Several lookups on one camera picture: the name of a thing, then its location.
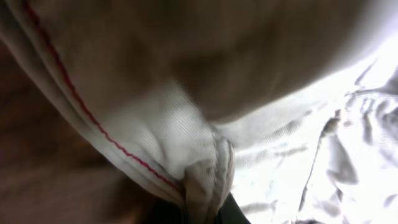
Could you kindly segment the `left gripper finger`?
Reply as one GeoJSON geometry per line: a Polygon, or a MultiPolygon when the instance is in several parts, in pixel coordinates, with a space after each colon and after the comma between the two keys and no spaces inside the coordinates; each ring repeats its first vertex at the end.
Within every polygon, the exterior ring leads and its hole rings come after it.
{"type": "Polygon", "coordinates": [[[251,224],[245,217],[233,195],[228,194],[216,216],[216,224],[251,224]]]}

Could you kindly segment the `beige khaki shorts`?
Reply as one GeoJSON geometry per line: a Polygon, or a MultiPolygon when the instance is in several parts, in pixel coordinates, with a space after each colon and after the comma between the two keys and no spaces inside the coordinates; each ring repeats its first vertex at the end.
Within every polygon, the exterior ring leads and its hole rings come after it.
{"type": "Polygon", "coordinates": [[[2,1],[1,222],[397,222],[396,1],[2,1]]]}

